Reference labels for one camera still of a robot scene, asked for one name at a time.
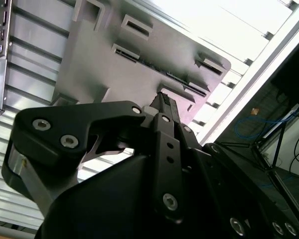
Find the screw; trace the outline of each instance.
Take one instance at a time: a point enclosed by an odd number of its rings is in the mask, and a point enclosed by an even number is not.
[[[211,149],[212,149],[214,152],[219,153],[218,150],[217,150],[217,148],[216,148],[214,145],[211,146]]]
[[[188,133],[191,132],[191,129],[190,129],[188,126],[184,126],[184,130],[185,130],[186,132],[188,132]]]
[[[140,114],[141,110],[139,108],[136,107],[132,107],[132,110],[136,113],[136,114]]]
[[[51,128],[51,125],[48,121],[44,119],[36,119],[32,123],[33,127],[39,131],[46,131]]]
[[[297,236],[297,232],[289,223],[285,223],[285,226],[292,235]]]
[[[229,220],[231,227],[235,230],[235,232],[241,237],[245,235],[245,230],[241,223],[236,218],[231,218]]]
[[[79,145],[79,141],[73,135],[64,135],[61,137],[61,144],[66,148],[75,148]]]
[[[162,116],[163,120],[166,122],[170,122],[169,118],[167,118],[166,116]]]
[[[276,231],[277,231],[280,235],[283,235],[283,234],[284,234],[283,229],[278,225],[278,223],[273,222],[273,226],[274,226],[274,228],[276,229]]]
[[[175,211],[178,207],[177,200],[172,194],[165,193],[163,196],[163,202],[165,206],[171,211]]]

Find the blue cable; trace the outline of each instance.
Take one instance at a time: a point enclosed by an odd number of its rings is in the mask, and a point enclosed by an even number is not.
[[[245,118],[242,118],[240,119],[239,121],[237,121],[237,123],[235,124],[234,126],[234,131],[235,131],[235,134],[240,137],[240,138],[244,138],[244,139],[251,139],[251,138],[256,138],[258,137],[259,135],[261,135],[262,133],[266,132],[267,130],[269,130],[273,125],[277,124],[277,123],[283,123],[283,122],[286,122],[286,121],[289,121],[291,120],[292,118],[296,117],[296,114],[299,114],[299,111],[295,111],[294,113],[292,113],[288,118],[286,119],[282,119],[282,120],[277,120],[277,121],[271,121],[271,120],[265,120],[265,119],[262,119],[262,118],[259,118],[257,116],[248,116],[248,117],[245,117]],[[262,132],[260,133],[257,133],[257,134],[254,134],[254,135],[250,135],[250,136],[244,136],[244,135],[241,135],[239,132],[238,132],[238,124],[244,122],[244,121],[247,121],[247,120],[254,120],[254,121],[258,121],[258,122],[263,122],[263,123],[271,123],[271,125],[269,127],[267,127],[265,130],[263,130]]]
[[[290,180],[293,180],[293,179],[294,179],[293,176],[289,176],[289,177],[283,179],[283,182],[290,181]],[[270,187],[272,187],[272,186],[273,186],[272,183],[270,183],[270,184],[266,184],[266,185],[258,185],[258,187],[261,187],[261,188],[270,188]]]

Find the metal rod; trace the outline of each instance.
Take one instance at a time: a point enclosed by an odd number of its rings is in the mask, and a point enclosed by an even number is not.
[[[282,123],[281,131],[280,131],[280,135],[279,135],[279,139],[278,139],[278,144],[277,144],[277,148],[276,148],[276,152],[275,152],[275,156],[274,156],[274,160],[273,160],[273,164],[272,164],[273,168],[275,168],[275,166],[277,164],[278,155],[279,155],[281,143],[283,141],[286,125],[287,125],[286,121]]]
[[[238,152],[236,152],[236,151],[232,150],[231,148],[229,148],[229,147],[227,147],[227,146],[223,145],[222,143],[218,143],[218,145],[219,145],[219,146],[221,146],[221,147],[223,147],[224,149],[226,149],[226,150],[228,150],[228,151],[232,152],[233,154],[237,155],[237,156],[238,156],[238,157],[240,157],[241,159],[243,159],[243,160],[247,161],[248,163],[250,163],[251,165],[253,165],[255,168],[257,168],[257,169],[259,169],[259,170],[261,170],[261,171],[263,171],[263,172],[264,172],[264,169],[263,169],[263,168],[261,168],[261,166],[260,166],[259,164],[257,164],[257,163],[255,163],[255,162],[253,162],[253,161],[252,161],[252,160],[250,160],[249,158],[247,158],[247,157],[245,157],[245,156],[241,155],[240,153],[238,153]]]
[[[256,154],[259,157],[259,160],[266,165],[268,168],[270,167],[270,164],[266,159],[263,158],[257,147],[253,147],[253,150],[255,150]],[[287,202],[288,206],[290,207],[291,211],[299,221],[299,204],[291,194],[291,192],[288,190],[288,188],[285,186],[282,179],[279,177],[279,175],[274,171],[270,170],[267,172],[267,176],[271,179],[272,183],[275,185],[278,192],[282,195],[282,197]]]
[[[218,144],[231,146],[231,147],[237,147],[237,148],[249,148],[250,147],[250,144],[248,144],[248,143],[218,142]]]

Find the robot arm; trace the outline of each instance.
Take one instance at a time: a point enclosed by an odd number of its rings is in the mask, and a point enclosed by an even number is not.
[[[2,168],[37,203],[37,239],[299,238],[293,223],[216,144],[199,145],[176,102],[26,109],[15,118]],[[82,162],[135,149],[81,182]]]

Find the gray plastic part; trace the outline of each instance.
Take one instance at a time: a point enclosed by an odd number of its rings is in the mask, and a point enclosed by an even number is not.
[[[85,16],[91,11],[83,2],[78,0],[75,5],[76,21],[70,28],[55,88],[80,103],[128,100],[149,106],[162,85],[185,93],[184,84],[190,78],[197,90],[208,88],[205,97],[192,94],[195,106],[180,115],[182,123],[188,124],[231,67],[227,59],[126,1],[89,0],[85,4],[99,8],[94,12],[104,12],[103,17],[94,18]],[[132,25],[135,31],[127,28],[127,21],[137,25]],[[145,31],[148,38],[142,35]],[[198,68],[195,61],[200,54],[222,66],[224,73],[219,76]]]
[[[121,26],[122,28],[134,33],[136,36],[139,36],[146,41],[150,37],[149,34],[153,31],[153,28],[151,28],[150,26],[145,25],[144,23],[136,20],[135,18],[127,14],[124,17]]]

